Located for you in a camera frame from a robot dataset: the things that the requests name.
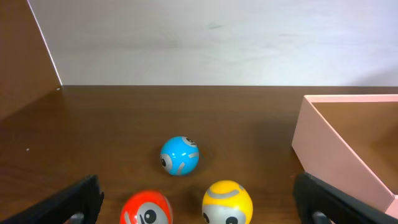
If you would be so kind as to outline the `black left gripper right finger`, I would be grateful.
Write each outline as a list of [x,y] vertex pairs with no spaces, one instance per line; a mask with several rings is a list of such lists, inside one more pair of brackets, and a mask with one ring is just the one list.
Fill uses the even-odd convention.
[[397,224],[396,218],[307,172],[296,176],[293,196],[302,223]]

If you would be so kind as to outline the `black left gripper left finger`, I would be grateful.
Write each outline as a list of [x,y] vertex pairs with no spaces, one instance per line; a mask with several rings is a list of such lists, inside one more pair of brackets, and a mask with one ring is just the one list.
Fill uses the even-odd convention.
[[82,223],[95,224],[104,192],[97,175],[88,175],[39,203],[3,220],[3,223],[65,223],[74,214],[83,215]]

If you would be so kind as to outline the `yellow toy ball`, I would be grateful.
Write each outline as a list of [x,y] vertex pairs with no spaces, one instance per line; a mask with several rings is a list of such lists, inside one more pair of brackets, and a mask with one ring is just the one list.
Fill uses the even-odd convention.
[[252,199],[239,183],[220,180],[206,190],[202,200],[202,215],[209,224],[250,224]]

